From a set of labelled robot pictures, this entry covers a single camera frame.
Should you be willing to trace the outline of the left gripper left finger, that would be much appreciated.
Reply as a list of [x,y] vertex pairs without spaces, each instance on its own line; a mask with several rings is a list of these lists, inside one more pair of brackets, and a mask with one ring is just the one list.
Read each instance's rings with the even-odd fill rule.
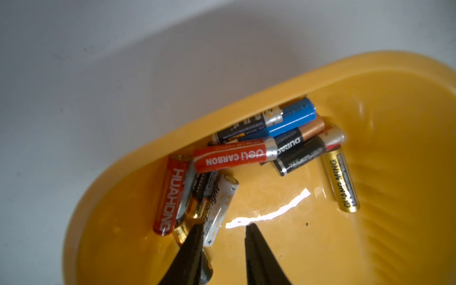
[[203,252],[203,225],[190,230],[184,244],[159,285],[199,285]]

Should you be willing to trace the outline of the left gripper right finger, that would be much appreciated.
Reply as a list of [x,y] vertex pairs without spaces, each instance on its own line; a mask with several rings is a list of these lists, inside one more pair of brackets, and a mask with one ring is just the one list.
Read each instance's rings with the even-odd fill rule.
[[245,255],[249,285],[290,285],[258,226],[246,227]]

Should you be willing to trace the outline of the black white tip battery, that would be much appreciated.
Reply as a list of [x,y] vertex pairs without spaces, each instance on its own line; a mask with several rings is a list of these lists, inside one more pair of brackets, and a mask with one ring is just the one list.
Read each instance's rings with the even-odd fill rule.
[[323,132],[303,141],[296,137],[280,148],[273,165],[280,176],[286,176],[313,159],[324,154],[345,141],[344,132],[336,126],[329,127]]

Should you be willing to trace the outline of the yellow plastic storage box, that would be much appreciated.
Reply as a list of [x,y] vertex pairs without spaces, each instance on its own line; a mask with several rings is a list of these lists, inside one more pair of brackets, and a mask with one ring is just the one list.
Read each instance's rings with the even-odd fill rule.
[[415,53],[357,55],[230,104],[123,157],[88,188],[65,237],[66,285],[156,285],[174,260],[152,230],[172,153],[205,147],[228,125],[307,96],[346,135],[360,201],[342,212],[315,159],[287,176],[271,164],[230,170],[240,183],[207,253],[211,284],[247,283],[254,222],[294,285],[456,282],[456,73]]

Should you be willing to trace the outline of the black gold slim battery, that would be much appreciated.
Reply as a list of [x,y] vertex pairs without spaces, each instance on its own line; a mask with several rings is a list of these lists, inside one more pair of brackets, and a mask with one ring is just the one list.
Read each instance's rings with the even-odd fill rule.
[[220,171],[198,174],[192,184],[191,199],[186,209],[189,219],[201,219],[210,200]]

